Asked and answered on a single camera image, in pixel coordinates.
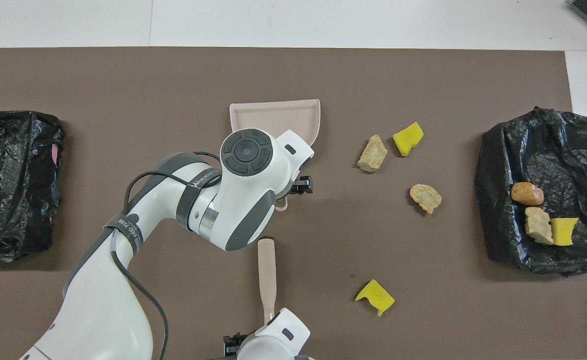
yellow sponge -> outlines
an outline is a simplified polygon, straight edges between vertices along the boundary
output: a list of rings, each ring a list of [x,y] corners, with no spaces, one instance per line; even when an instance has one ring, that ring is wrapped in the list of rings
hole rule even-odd
[[[381,316],[383,312],[389,309],[394,301],[396,301],[376,280],[369,281],[369,283],[358,292],[354,301],[359,301],[364,297],[369,300],[371,306],[378,309],[378,316]]]
[[[409,125],[407,129],[403,129],[400,132],[396,132],[393,135],[393,141],[396,143],[400,154],[406,157],[410,154],[410,151],[418,145],[420,139],[425,135],[420,129],[420,125],[417,122]]]
[[[573,245],[573,228],[578,218],[553,218],[551,219],[551,237],[553,244],[557,246]]]

brown mat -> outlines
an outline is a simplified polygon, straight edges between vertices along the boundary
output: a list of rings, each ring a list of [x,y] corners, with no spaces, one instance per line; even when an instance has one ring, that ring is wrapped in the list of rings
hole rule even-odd
[[[230,103],[319,98],[316,157],[265,235],[276,240],[277,307],[311,330],[321,359],[587,358],[587,275],[536,275],[485,255],[474,173],[481,134],[533,107],[571,110],[562,52],[324,48],[0,49],[0,110],[58,116],[67,130],[53,248],[0,263],[0,359],[51,324],[68,272],[120,210],[129,180],[179,151],[218,152]],[[425,136],[400,158],[392,134]],[[389,154],[356,161],[367,139]],[[408,189],[442,206],[424,215]],[[225,253],[164,221],[131,271],[165,308],[168,360],[221,356],[222,336],[262,322],[257,249]],[[396,299],[381,317],[357,292]],[[139,297],[162,341],[153,306]]]

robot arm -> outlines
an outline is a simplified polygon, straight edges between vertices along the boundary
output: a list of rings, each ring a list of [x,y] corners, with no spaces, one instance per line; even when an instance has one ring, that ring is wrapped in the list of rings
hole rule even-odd
[[[243,129],[230,134],[220,147],[222,171],[194,153],[166,157],[72,269],[63,287],[60,312],[20,359],[150,360],[153,344],[149,322],[113,261],[112,251],[127,268],[145,239],[167,218],[176,219],[225,251],[241,249],[259,237],[273,214],[276,199],[289,193],[313,155],[309,145],[291,130],[275,138],[261,130]],[[270,324],[274,326],[263,326],[243,343],[247,347],[244,353],[254,355],[246,357],[241,349],[238,358],[290,360],[298,355],[309,331],[289,310],[275,317],[279,318]],[[299,333],[295,341],[287,339],[282,329],[275,337],[273,331],[267,331],[276,325],[282,327],[285,321],[291,321],[289,327]],[[256,353],[260,344],[284,339],[285,346],[279,348],[285,350],[284,357]],[[265,349],[275,348],[269,345]]]

velcro strap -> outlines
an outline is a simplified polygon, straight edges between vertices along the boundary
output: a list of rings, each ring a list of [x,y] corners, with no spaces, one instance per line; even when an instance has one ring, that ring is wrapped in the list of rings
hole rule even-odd
[[[189,214],[191,213],[191,208],[194,207],[194,203],[200,195],[200,191],[202,191],[203,187],[221,175],[222,173],[220,171],[214,168],[208,168],[201,171],[189,181],[189,185],[184,187],[182,196],[180,196],[180,201],[178,201],[177,207],[175,208],[175,220],[177,223],[189,231],[193,231],[189,228]]]
[[[138,253],[138,250],[143,246],[143,233],[140,231],[138,225],[137,216],[127,217],[124,214],[115,214],[113,217],[104,225],[104,228],[116,229],[129,240],[131,249],[133,249],[133,255]]]

black trash bag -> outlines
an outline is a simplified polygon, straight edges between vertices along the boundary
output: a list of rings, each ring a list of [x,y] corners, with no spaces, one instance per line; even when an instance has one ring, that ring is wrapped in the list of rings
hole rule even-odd
[[[0,111],[0,260],[52,245],[63,126],[35,111]]]
[[[526,205],[511,186],[530,182],[544,191],[541,206],[554,218],[579,218],[573,245],[536,243],[525,232]],[[535,273],[587,273],[587,117],[536,107],[482,136],[476,196],[492,260]]]

